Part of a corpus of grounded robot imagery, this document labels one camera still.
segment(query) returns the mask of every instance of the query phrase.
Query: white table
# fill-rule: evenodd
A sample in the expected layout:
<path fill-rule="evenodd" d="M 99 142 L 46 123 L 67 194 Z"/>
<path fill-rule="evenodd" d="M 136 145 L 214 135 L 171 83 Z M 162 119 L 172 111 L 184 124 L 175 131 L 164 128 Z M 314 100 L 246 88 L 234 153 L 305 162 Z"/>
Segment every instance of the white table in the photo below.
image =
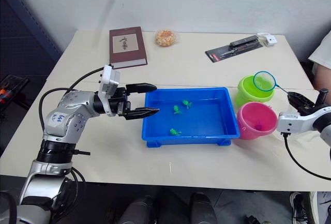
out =
<path fill-rule="evenodd" d="M 25 116 L 0 160 L 4 175 L 26 176 L 41 144 L 38 101 L 45 91 L 63 86 L 47 82 Z M 83 82 L 79 89 L 95 91 L 98 83 Z M 229 88 L 231 97 L 236 88 Z M 311 100 L 317 92 L 297 90 Z M 63 92 L 45 99 L 44 116 L 53 110 Z M 144 105 L 144 94 L 130 96 L 132 107 Z M 286 95 L 276 90 L 268 103 L 278 114 L 287 110 Z M 287 154 L 278 132 L 253 141 L 234 140 L 231 146 L 169 145 L 147 148 L 141 139 L 142 120 L 126 121 L 123 117 L 102 115 L 91 118 L 77 148 L 91 156 L 75 155 L 73 163 L 89 182 L 175 185 L 211 188 L 331 191 L 331 183 L 301 170 Z M 306 168 L 331 176 L 329 147 L 316 133 L 290 136 L 289 146 L 296 159 Z"/>
<path fill-rule="evenodd" d="M 284 35 L 274 47 L 262 47 L 212 63 L 204 53 L 249 34 L 180 33 L 179 43 L 159 47 L 154 33 L 143 32 L 147 66 L 119 69 L 121 83 L 236 87 L 241 78 L 260 70 L 270 71 L 283 88 L 313 89 Z M 109 63 L 109 31 L 77 31 L 48 81 L 73 82 Z M 85 82 L 97 82 L 99 74 Z"/>

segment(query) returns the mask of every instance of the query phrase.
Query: blue plastic tray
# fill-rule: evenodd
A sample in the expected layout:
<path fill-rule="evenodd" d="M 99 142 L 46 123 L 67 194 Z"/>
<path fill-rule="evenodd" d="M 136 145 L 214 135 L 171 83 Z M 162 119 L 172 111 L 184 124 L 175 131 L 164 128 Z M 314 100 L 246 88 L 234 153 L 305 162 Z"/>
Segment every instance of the blue plastic tray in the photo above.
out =
<path fill-rule="evenodd" d="M 182 103 L 192 102 L 191 108 Z M 174 114 L 174 105 L 182 114 Z M 146 93 L 145 106 L 160 111 L 144 118 L 142 139 L 148 147 L 175 144 L 231 145 L 239 138 L 236 117 L 226 88 L 158 89 Z M 170 134 L 170 129 L 181 132 Z"/>

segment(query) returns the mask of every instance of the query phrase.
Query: brown hardcover book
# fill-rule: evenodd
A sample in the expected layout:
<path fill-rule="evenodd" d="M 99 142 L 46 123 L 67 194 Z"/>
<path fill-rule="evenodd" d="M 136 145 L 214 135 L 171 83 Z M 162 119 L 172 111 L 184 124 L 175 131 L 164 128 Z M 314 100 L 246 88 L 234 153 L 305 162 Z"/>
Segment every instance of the brown hardcover book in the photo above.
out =
<path fill-rule="evenodd" d="M 114 69 L 147 65 L 147 56 L 139 26 L 109 30 L 110 63 Z"/>

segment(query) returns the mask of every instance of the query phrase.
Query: pink plastic bucket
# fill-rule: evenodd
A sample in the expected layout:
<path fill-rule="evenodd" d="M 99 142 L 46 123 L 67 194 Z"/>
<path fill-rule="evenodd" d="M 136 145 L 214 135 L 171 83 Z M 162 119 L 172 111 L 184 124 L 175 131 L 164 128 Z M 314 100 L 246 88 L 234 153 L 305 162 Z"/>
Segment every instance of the pink plastic bucket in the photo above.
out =
<path fill-rule="evenodd" d="M 248 102 L 238 111 L 240 138 L 253 140 L 269 135 L 277 127 L 277 115 L 271 107 L 260 102 Z"/>

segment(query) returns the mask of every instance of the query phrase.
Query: white sleeve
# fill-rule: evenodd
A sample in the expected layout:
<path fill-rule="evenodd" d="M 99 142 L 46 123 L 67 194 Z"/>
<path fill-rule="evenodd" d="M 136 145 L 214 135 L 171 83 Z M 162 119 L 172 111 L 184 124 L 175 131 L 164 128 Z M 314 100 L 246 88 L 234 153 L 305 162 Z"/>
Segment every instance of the white sleeve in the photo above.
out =
<path fill-rule="evenodd" d="M 324 37 L 320 46 L 316 48 L 308 59 L 331 69 L 331 32 Z"/>

